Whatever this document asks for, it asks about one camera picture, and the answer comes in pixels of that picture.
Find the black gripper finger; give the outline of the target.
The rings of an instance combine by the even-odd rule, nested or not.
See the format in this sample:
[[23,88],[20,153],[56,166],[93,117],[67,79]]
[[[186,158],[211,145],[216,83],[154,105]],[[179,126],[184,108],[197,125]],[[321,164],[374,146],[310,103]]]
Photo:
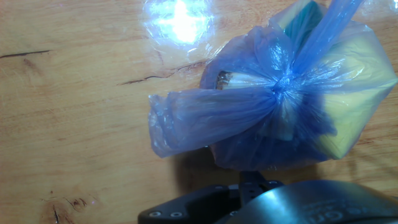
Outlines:
[[226,223],[251,200],[283,185],[258,171],[240,172],[238,184],[210,185],[156,205],[138,215],[138,224]]

